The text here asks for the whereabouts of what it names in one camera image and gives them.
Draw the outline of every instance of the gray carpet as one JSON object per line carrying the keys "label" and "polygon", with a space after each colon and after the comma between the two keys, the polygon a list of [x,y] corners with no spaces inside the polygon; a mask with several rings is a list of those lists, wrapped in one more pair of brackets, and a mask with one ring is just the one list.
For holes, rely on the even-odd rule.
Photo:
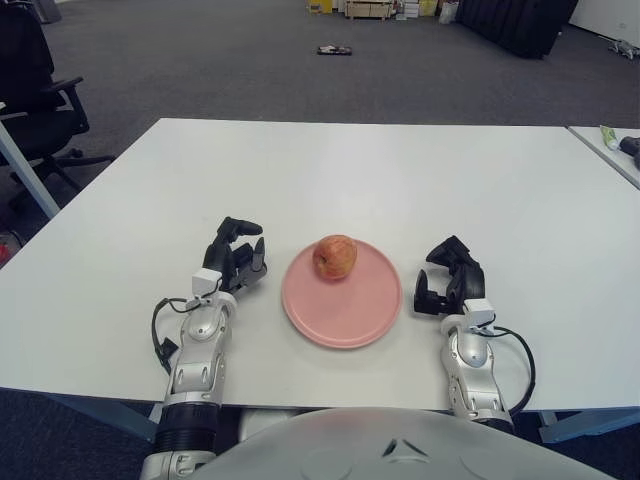
{"label": "gray carpet", "polygon": [[[120,154],[160,117],[640,126],[639,63],[573,27],[546,60],[532,61],[459,25],[313,16],[304,0],[77,0],[60,8],[63,21],[45,34],[56,77],[85,78],[79,94],[92,129],[74,146],[88,154]],[[353,47],[354,56],[315,55],[329,43]],[[71,174],[86,184],[102,168]],[[4,206],[17,191],[7,173],[0,170],[0,229],[31,238],[46,219],[31,200],[17,213]],[[62,205],[73,198],[56,178],[47,186]],[[135,479],[149,449],[33,394],[0,391],[0,425],[7,479]],[[518,426],[537,441],[534,415]],[[638,445],[636,426],[554,449],[638,480]]]}

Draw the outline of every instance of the blue table leg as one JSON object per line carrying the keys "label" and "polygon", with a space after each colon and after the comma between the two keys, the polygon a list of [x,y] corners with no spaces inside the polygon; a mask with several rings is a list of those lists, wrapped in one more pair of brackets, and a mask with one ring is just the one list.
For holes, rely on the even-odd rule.
{"label": "blue table leg", "polygon": [[117,400],[51,393],[47,393],[45,396],[148,442],[153,442],[155,437],[157,424]]}
{"label": "blue table leg", "polygon": [[543,427],[538,430],[543,443],[558,443],[583,435],[600,435],[640,423],[640,408],[586,410],[563,420],[552,412],[542,412]]}

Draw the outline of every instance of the white wall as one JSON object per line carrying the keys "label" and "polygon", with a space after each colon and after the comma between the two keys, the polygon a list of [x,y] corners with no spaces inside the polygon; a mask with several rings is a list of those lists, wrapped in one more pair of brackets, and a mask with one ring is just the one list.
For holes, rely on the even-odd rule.
{"label": "white wall", "polygon": [[580,0],[571,23],[640,46],[640,0]]}

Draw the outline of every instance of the chair base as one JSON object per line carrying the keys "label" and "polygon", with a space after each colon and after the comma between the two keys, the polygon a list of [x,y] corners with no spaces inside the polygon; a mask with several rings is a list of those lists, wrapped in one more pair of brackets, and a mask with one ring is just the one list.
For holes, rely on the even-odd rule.
{"label": "chair base", "polygon": [[[42,162],[33,166],[33,171],[40,178],[40,180],[44,181],[49,175],[56,174],[62,180],[64,180],[71,188],[73,188],[76,192],[80,192],[82,187],[71,178],[64,170],[65,167],[81,167],[86,165],[95,165],[97,163],[103,162],[113,162],[116,157],[111,155],[105,155],[102,157],[91,157],[84,158],[82,150],[78,150],[77,148],[72,148],[71,150],[65,152],[64,154],[53,157],[48,156],[42,159]],[[16,175],[15,172],[11,173],[11,178],[17,184],[22,185],[22,181],[20,177]],[[12,210],[18,210],[20,208],[20,204],[29,197],[29,191],[25,188],[17,195],[15,195],[11,200],[9,200],[9,207]]]}

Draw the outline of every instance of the green tube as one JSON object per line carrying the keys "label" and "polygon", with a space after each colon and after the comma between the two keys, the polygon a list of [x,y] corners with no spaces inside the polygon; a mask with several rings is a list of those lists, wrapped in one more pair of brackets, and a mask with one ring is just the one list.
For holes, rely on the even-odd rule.
{"label": "green tube", "polygon": [[600,125],[600,131],[602,132],[602,140],[609,150],[618,150],[620,144],[616,138],[616,132],[613,128]]}

